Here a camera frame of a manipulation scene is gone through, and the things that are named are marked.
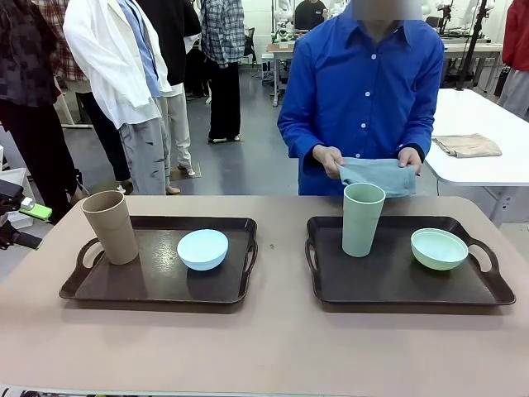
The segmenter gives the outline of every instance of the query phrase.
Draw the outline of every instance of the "green bowl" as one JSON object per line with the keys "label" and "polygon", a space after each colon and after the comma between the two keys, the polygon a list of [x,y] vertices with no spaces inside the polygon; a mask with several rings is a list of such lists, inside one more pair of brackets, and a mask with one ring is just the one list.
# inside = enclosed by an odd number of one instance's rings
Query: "green bowl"
{"label": "green bowl", "polygon": [[441,229],[420,229],[412,234],[412,252],[424,266],[433,270],[452,270],[469,255],[459,237]]}

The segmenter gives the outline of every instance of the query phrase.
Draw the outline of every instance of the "cuff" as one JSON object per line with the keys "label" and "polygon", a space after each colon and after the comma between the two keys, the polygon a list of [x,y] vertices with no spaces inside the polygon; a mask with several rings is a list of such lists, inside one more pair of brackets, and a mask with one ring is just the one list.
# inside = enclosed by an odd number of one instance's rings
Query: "cuff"
{"label": "cuff", "polygon": [[417,143],[408,143],[407,145],[404,145],[399,149],[399,152],[404,149],[405,147],[411,147],[412,149],[415,149],[417,153],[419,154],[419,157],[421,157],[421,162],[424,163],[424,150],[417,144]]}
{"label": "cuff", "polygon": [[304,136],[296,142],[296,152],[304,174],[322,166],[319,161],[312,157],[312,149],[316,145],[323,145],[323,143],[314,136]]}

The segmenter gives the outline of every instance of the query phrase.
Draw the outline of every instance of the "blue towel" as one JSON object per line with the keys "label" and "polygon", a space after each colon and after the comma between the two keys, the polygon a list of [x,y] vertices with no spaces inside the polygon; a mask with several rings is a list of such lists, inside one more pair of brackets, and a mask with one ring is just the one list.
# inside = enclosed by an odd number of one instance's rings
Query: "blue towel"
{"label": "blue towel", "polygon": [[396,159],[365,160],[344,158],[345,165],[338,165],[341,182],[348,184],[376,184],[386,197],[405,197],[415,194],[415,168],[400,168]]}

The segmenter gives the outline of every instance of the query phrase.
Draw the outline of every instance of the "plaid shirt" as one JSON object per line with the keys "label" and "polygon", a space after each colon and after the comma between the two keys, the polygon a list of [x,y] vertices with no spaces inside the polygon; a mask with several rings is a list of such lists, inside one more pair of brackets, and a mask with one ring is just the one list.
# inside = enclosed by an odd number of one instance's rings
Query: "plaid shirt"
{"label": "plaid shirt", "polygon": [[65,80],[88,81],[83,71],[69,50],[64,38],[64,14],[69,0],[33,0],[41,10],[41,14],[48,22],[51,30],[57,37],[57,50],[51,55],[51,66],[54,73]]}
{"label": "plaid shirt", "polygon": [[0,0],[0,102],[30,107],[55,103],[49,62],[55,42],[35,4]]}
{"label": "plaid shirt", "polygon": [[221,69],[239,62],[245,51],[241,0],[202,0],[202,51]]}

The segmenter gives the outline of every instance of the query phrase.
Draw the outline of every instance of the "white jacket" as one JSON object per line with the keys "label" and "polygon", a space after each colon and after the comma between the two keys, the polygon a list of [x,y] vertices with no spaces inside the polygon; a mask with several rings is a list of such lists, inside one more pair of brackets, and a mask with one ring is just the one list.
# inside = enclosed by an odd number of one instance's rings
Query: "white jacket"
{"label": "white jacket", "polygon": [[[170,95],[158,34],[143,11],[141,16],[155,57],[160,92]],[[136,38],[117,0],[70,0],[64,35],[90,80],[99,107],[116,128],[161,117],[145,81]]]}

